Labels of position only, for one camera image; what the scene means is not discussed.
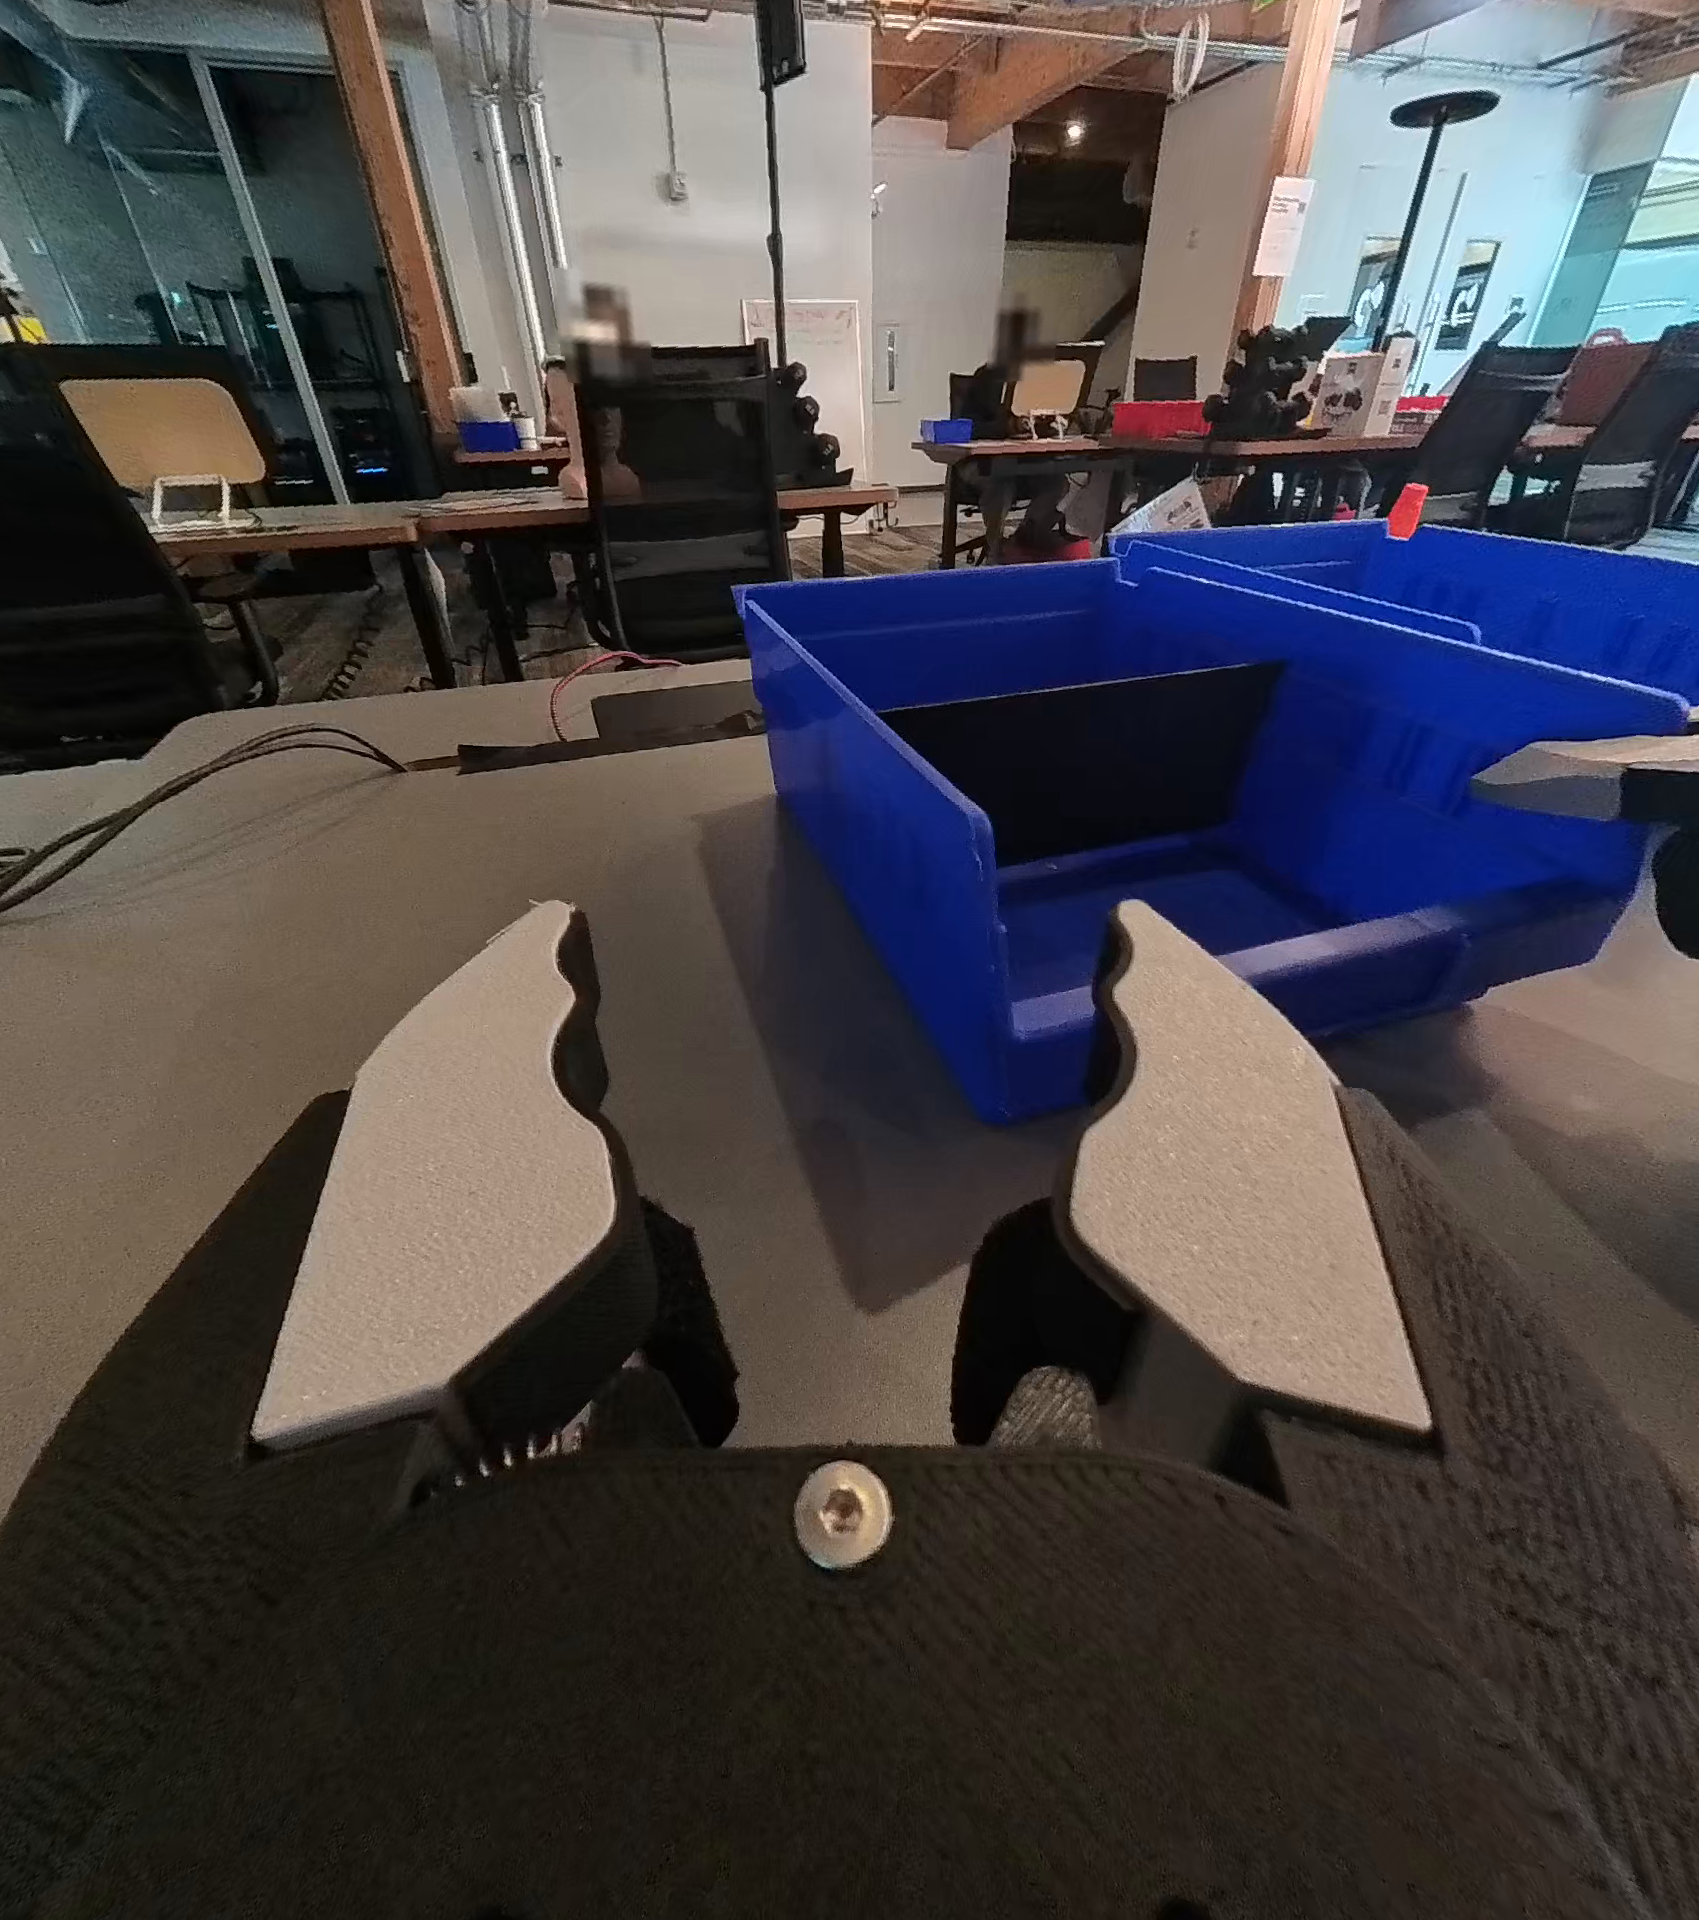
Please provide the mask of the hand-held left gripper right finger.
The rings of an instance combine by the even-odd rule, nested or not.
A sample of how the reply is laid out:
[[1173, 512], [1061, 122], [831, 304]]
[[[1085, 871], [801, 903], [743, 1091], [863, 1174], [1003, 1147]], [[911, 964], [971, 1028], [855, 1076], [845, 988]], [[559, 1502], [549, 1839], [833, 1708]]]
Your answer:
[[1107, 939], [1111, 1079], [1053, 1201], [1059, 1243], [1139, 1318], [1105, 1434], [1231, 1438], [1275, 1411], [1432, 1438], [1339, 1079], [1147, 902]]

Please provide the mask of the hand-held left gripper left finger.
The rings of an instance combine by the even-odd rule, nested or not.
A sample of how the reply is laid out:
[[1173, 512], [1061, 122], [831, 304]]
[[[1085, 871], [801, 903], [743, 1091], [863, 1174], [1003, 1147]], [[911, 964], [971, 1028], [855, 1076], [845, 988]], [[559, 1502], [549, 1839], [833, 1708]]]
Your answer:
[[583, 914], [541, 899], [357, 1068], [249, 1439], [405, 1423], [561, 1436], [643, 1340], [643, 1220], [607, 1122]]

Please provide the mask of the blue plastic storage bin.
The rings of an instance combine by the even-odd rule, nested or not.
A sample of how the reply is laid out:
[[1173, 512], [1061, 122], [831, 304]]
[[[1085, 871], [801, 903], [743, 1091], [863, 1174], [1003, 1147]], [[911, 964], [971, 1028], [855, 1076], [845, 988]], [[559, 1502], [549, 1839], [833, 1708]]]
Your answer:
[[1448, 528], [1392, 538], [1379, 520], [1117, 536], [1127, 577], [1223, 564], [1474, 628], [1484, 645], [1699, 708], [1699, 564], [1634, 549]]

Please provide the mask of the blue storage bin with divider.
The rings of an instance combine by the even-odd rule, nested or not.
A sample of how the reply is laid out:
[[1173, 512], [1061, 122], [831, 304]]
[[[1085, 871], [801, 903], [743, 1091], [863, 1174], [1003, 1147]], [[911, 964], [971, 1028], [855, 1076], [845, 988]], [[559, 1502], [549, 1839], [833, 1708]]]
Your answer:
[[[1540, 739], [1678, 735], [1656, 687], [1504, 653], [1462, 621], [1195, 562], [741, 587], [781, 808], [969, 1110], [1085, 1100], [1095, 980], [1147, 902], [1311, 1041], [1462, 1006], [1604, 944], [1642, 832], [1470, 795]], [[879, 709], [1281, 661], [1221, 828], [1001, 867], [985, 816]]]

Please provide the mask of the black bin divider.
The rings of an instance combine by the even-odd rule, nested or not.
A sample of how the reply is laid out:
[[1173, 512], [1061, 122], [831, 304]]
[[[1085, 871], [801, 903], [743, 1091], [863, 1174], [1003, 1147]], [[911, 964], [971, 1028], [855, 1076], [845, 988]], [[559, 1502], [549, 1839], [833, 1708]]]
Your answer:
[[987, 819], [1001, 867], [1229, 821], [1281, 661], [879, 709]]

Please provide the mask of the white product box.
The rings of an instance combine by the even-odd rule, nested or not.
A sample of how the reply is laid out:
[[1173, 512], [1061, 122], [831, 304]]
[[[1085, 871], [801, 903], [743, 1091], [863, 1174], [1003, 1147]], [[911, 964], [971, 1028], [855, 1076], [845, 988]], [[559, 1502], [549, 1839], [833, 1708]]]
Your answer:
[[1309, 388], [1301, 431], [1331, 439], [1375, 439], [1392, 420], [1416, 354], [1416, 338], [1390, 333], [1382, 347], [1327, 351]]

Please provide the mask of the white printed sign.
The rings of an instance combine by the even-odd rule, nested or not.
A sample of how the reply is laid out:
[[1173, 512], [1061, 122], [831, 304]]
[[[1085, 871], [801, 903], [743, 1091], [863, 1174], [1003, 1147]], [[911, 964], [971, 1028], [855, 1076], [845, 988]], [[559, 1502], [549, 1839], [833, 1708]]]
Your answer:
[[1191, 474], [1145, 497], [1113, 522], [1107, 540], [1195, 534], [1207, 532], [1211, 525], [1207, 495], [1197, 475]]

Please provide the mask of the black round floor lamp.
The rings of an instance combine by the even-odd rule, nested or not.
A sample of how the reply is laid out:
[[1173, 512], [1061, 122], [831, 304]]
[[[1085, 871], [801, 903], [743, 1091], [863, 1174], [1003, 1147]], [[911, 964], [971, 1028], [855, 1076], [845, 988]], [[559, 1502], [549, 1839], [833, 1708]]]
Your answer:
[[1398, 313], [1398, 293], [1402, 279], [1410, 261], [1412, 244], [1418, 232], [1420, 214], [1426, 204], [1430, 184], [1436, 170], [1436, 153], [1442, 139], [1442, 134], [1456, 125], [1466, 125], [1478, 122], [1492, 114], [1500, 104], [1500, 95], [1488, 88], [1462, 88], [1462, 90], [1444, 90], [1436, 94], [1424, 94], [1412, 99], [1394, 104], [1388, 109], [1388, 125], [1402, 131], [1420, 131], [1422, 134], [1422, 153], [1414, 171], [1414, 182], [1410, 186], [1406, 209], [1400, 222], [1400, 229], [1394, 242], [1394, 254], [1388, 263], [1388, 274], [1382, 284], [1382, 299], [1379, 304], [1375, 324], [1371, 328], [1371, 345], [1382, 347], [1388, 338], [1408, 332], [1418, 335], [1418, 328], [1396, 324]]

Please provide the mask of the black mesh office chair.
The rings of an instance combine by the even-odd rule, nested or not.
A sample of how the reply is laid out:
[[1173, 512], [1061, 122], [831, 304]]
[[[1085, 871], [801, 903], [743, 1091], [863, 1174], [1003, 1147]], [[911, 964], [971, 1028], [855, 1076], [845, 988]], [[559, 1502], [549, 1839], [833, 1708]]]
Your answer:
[[735, 593], [789, 575], [769, 350], [595, 338], [569, 371], [573, 398], [621, 405], [621, 457], [643, 482], [643, 497], [609, 501], [591, 480], [577, 586], [591, 635], [643, 659], [743, 659]]

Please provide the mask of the white tablet stand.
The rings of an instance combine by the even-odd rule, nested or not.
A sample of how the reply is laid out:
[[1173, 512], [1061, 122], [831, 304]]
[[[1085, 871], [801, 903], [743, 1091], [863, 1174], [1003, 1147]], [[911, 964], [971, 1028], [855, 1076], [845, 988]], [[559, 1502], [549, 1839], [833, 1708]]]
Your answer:
[[235, 534], [259, 528], [241, 483], [219, 472], [157, 474], [143, 520], [153, 534]]

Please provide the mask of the black high-back chair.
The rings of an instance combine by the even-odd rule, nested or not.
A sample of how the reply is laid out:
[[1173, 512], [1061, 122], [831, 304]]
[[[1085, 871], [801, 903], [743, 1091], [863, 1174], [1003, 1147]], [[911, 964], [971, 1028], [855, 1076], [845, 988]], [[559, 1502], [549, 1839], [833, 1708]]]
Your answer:
[[279, 695], [253, 624], [205, 625], [61, 401], [0, 364], [0, 776], [133, 758]]

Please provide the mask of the brown mannequin head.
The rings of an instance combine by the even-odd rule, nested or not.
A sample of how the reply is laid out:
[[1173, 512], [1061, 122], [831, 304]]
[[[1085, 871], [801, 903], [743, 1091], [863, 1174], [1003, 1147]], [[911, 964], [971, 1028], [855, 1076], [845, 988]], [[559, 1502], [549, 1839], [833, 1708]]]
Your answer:
[[621, 457], [623, 416], [617, 403], [593, 403], [571, 398], [565, 413], [569, 460], [559, 474], [559, 489], [567, 500], [589, 500], [591, 480], [601, 480], [597, 493], [611, 501], [643, 497], [643, 482]]

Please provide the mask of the wooden pillar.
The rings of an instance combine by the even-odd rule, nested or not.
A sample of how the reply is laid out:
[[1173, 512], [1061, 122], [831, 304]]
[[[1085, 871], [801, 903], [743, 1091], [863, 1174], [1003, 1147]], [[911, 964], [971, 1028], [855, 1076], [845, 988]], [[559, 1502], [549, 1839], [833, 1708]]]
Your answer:
[[381, 26], [371, 1], [319, 1], [317, 12], [429, 439], [449, 457], [461, 447], [453, 401], [463, 384], [461, 340], [437, 267]]

